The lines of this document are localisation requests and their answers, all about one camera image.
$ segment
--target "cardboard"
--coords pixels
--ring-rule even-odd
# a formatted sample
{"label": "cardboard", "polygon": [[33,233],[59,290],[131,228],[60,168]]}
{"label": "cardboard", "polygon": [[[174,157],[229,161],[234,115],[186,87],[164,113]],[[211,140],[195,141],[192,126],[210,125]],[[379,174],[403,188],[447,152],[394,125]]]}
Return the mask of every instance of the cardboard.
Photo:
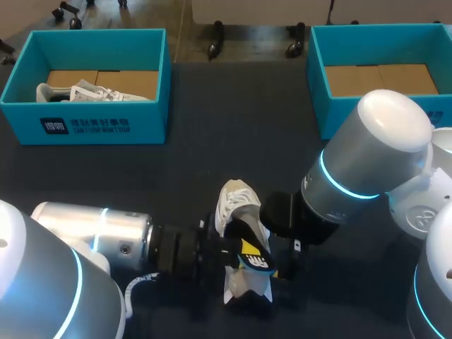
{"label": "cardboard", "polygon": [[97,71],[50,71],[47,85],[52,87],[71,87],[81,79],[89,83],[95,83]]}
{"label": "cardboard", "polygon": [[110,88],[111,90],[118,90],[119,92],[121,92],[121,90],[119,89],[119,84],[121,83],[119,79],[119,73],[119,71],[99,71],[95,84],[97,86],[102,86],[105,88]]}
{"label": "cardboard", "polygon": [[380,65],[385,88],[406,95],[438,95],[424,64]]}
{"label": "cardboard", "polygon": [[378,66],[357,66],[356,69],[358,72],[359,89],[361,90],[359,95],[365,95],[372,90],[385,88]]}
{"label": "cardboard", "polygon": [[334,97],[360,95],[356,66],[327,66],[325,71]]}
{"label": "cardboard", "polygon": [[158,87],[158,71],[121,71],[119,92],[139,95],[155,100]]}
{"label": "cardboard", "polygon": [[378,66],[327,66],[325,70],[334,97],[363,96],[384,88]]}
{"label": "cardboard", "polygon": [[325,70],[334,97],[363,96],[381,88],[405,95],[438,95],[424,64],[327,66]]}

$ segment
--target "yellow label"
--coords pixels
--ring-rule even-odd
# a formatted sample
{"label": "yellow label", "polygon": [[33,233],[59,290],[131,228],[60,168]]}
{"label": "yellow label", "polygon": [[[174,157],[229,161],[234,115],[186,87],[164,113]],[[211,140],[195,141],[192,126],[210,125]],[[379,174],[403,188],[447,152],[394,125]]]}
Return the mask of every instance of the yellow label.
{"label": "yellow label", "polygon": [[253,254],[255,256],[260,256],[261,251],[259,251],[256,247],[251,245],[249,242],[242,239],[242,254]]}

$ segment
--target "white sneaker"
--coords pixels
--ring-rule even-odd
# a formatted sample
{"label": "white sneaker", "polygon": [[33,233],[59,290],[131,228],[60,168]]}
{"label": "white sneaker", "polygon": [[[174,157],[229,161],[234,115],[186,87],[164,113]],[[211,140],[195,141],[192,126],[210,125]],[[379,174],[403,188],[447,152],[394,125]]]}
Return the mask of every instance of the white sneaker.
{"label": "white sneaker", "polygon": [[[261,202],[253,189],[245,184],[242,180],[229,180],[220,192],[217,209],[215,211],[215,228],[221,237],[225,235],[225,229],[228,222],[232,220],[232,214],[238,208],[245,208],[245,206],[255,208],[256,215],[261,207]],[[258,229],[253,229],[254,234],[270,252],[268,245],[268,238],[270,231],[268,231],[258,220]],[[225,267],[225,293],[224,303],[227,304],[232,297],[240,298],[249,290],[254,291],[257,295],[265,295],[265,297],[272,302],[273,297],[271,293],[270,277],[265,274],[253,272],[243,268]]]}
{"label": "white sneaker", "polygon": [[36,88],[36,102],[60,101],[149,101],[149,99],[92,85],[85,80],[80,80],[76,85],[67,88],[54,88],[46,83],[41,83]]}

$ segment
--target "shoelace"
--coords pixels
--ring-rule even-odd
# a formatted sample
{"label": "shoelace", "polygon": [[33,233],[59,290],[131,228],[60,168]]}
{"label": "shoelace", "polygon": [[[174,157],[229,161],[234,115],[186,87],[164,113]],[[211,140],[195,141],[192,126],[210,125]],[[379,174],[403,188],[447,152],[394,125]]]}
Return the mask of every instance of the shoelace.
{"label": "shoelace", "polygon": [[235,209],[238,203],[251,203],[250,195],[251,192],[249,189],[239,189],[229,192],[226,195],[226,206],[223,210],[223,217],[226,217],[231,210]]}
{"label": "shoelace", "polygon": [[117,90],[113,91],[103,88],[102,86],[98,86],[98,88],[100,88],[100,90],[97,91],[97,94],[102,96],[102,101],[122,101],[124,97],[123,94]]}
{"label": "shoelace", "polygon": [[129,319],[133,316],[133,308],[132,308],[132,290],[133,288],[143,282],[143,281],[156,281],[158,277],[158,273],[150,273],[143,275],[142,277],[137,277],[133,279],[126,288],[124,293],[124,303],[126,305],[126,318]]}

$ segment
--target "shoe box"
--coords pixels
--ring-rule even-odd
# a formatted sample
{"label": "shoe box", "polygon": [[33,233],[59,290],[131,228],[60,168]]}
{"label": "shoe box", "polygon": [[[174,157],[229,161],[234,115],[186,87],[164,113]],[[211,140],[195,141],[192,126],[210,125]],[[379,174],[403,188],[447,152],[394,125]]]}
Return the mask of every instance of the shoe box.
{"label": "shoe box", "polygon": [[452,126],[452,39],[442,24],[315,26],[307,78],[322,139],[382,88],[413,99],[436,128]]}
{"label": "shoe box", "polygon": [[[84,79],[150,101],[36,102],[36,87]],[[33,31],[0,109],[22,145],[161,144],[170,100],[166,31]]]}

